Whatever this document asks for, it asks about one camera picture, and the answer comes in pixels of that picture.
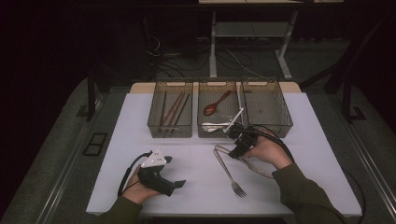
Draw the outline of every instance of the white table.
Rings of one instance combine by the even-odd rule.
[[[284,96],[294,125],[283,141],[294,159],[308,178],[326,190],[332,204],[343,215],[360,216],[360,205],[307,96],[296,91]],[[165,156],[173,157],[162,170],[162,176],[170,181],[186,179],[187,182],[183,188],[175,189],[171,197],[160,195],[146,201],[141,217],[284,217],[292,214],[280,203],[275,180],[257,175],[240,161],[221,155],[247,196],[240,198],[233,192],[228,176],[212,152],[214,145],[233,149],[233,141],[198,137],[197,98],[195,92],[192,138],[159,139],[151,138],[147,126],[152,93],[126,96],[87,207],[88,213],[99,215],[107,211],[117,199],[120,182],[131,162],[140,154],[160,147]],[[274,170],[271,165],[257,164]]]

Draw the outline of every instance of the dark background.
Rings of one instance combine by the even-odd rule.
[[[97,4],[98,1],[85,3]],[[292,37],[317,41],[350,39],[354,43],[351,44],[353,52],[391,5],[391,1],[359,1],[358,4],[347,1],[342,7],[301,8]],[[158,35],[166,47],[193,57],[196,37],[209,36],[211,15],[210,10],[170,13],[81,9],[71,1],[45,0],[1,1],[0,10],[3,104],[0,216],[68,96],[89,72],[94,73],[100,91],[108,91],[115,85],[131,85],[139,79],[151,80],[152,67],[146,53],[149,35]],[[246,20],[262,15],[273,19],[289,11],[268,7],[255,13],[238,14]],[[223,20],[234,20],[234,15],[220,13]],[[395,15],[390,13],[384,20],[349,73],[394,132],[396,35],[392,29]]]

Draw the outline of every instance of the person's left hand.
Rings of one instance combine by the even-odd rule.
[[[139,177],[137,176],[139,169],[140,165],[134,169],[134,173],[128,180],[125,191],[121,194],[121,196],[134,203],[141,204],[145,200],[161,193],[154,189],[149,189],[140,183]]]

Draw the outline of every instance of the person's right hand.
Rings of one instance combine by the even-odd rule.
[[[244,157],[256,157],[273,164],[277,170],[293,163],[282,147],[263,136],[257,138],[256,146],[246,152]]]

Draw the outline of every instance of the hand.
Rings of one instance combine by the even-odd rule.
[[[139,177],[137,176],[139,169],[140,165],[134,169],[134,173],[126,185],[126,190],[121,194],[121,196],[134,203],[141,204],[145,200],[161,193],[154,189],[149,189],[139,182]]]
[[[263,129],[260,129],[260,131],[271,134]],[[251,156],[258,158],[261,161],[273,164],[277,170],[293,163],[282,147],[263,136],[259,136],[257,138],[256,146],[244,155],[244,157]]]

